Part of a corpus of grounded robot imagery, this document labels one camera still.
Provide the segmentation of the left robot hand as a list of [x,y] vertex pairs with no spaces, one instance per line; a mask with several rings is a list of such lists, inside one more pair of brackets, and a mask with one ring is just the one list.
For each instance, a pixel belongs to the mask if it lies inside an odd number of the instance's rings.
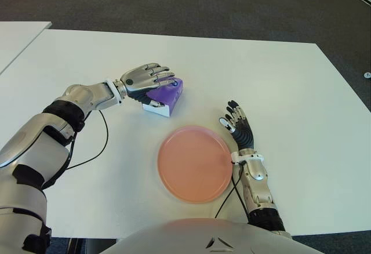
[[161,101],[150,98],[147,93],[175,84],[174,76],[175,74],[170,71],[169,67],[149,63],[127,71],[116,81],[115,85],[121,98],[127,96],[145,105],[162,107],[164,104]]

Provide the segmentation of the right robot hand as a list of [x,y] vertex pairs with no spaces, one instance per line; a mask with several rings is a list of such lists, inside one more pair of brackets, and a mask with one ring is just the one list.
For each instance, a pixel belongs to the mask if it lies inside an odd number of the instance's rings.
[[219,122],[231,134],[238,150],[254,149],[254,137],[248,118],[241,106],[234,100],[227,103],[228,114],[219,118]]

